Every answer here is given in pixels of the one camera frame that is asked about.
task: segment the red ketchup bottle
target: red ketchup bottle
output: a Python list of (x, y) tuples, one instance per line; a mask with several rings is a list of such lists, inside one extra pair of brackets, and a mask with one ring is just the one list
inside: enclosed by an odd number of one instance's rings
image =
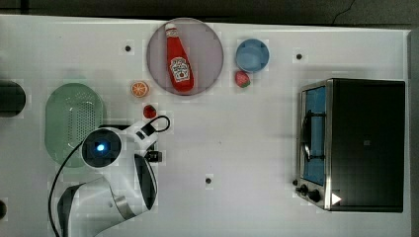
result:
[(178, 92), (189, 92), (194, 88), (194, 75), (188, 55), (182, 47), (175, 24), (166, 24), (167, 67), (173, 87)]

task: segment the pink plate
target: pink plate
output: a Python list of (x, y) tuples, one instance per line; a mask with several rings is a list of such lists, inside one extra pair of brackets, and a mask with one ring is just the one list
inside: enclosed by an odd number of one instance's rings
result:
[(188, 54), (195, 86), (189, 92), (178, 92), (167, 72), (166, 34), (164, 25), (151, 37), (147, 48), (147, 66), (151, 76), (164, 90), (181, 96), (192, 96), (209, 88), (222, 69), (222, 45), (216, 33), (205, 23), (191, 18), (170, 21), (178, 28), (182, 45)]

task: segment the toaster oven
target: toaster oven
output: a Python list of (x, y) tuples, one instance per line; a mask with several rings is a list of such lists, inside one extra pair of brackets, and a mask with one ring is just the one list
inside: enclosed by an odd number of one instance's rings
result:
[(403, 211), (405, 84), (329, 79), (303, 87), (296, 192), (332, 211)]

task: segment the white tabletop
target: white tabletop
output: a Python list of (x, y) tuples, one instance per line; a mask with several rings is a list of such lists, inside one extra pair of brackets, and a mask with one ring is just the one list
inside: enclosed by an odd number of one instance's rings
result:
[[(58, 165), (43, 143), (44, 111), (48, 96), (69, 82), (94, 89), (110, 121), (142, 119), (149, 103), (173, 120), (159, 135), (164, 162), (153, 166), (157, 204), (103, 236), (410, 236), (408, 142), (402, 213), (322, 211), (291, 184), (299, 88), (331, 77), (407, 82), (408, 32), (209, 24), (224, 47), (222, 72), (207, 92), (183, 98), (159, 88), (146, 66), (148, 40), (161, 24), (0, 16), (0, 77), (16, 80), (30, 98), (17, 118), (0, 118), (0, 199), (9, 210), (1, 236), (52, 236), (46, 204)], [(271, 59), (240, 89), (234, 54), (249, 38), (264, 41)], [(135, 80), (148, 82), (149, 96), (129, 93)], [(66, 169), (56, 196), (91, 179), (83, 172)]]

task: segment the blue bowl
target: blue bowl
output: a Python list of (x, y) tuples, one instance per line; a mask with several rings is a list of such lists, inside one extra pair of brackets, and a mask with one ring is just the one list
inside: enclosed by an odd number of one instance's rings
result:
[(241, 70), (258, 72), (269, 61), (269, 50), (260, 40), (248, 39), (240, 44), (236, 52), (236, 63)]

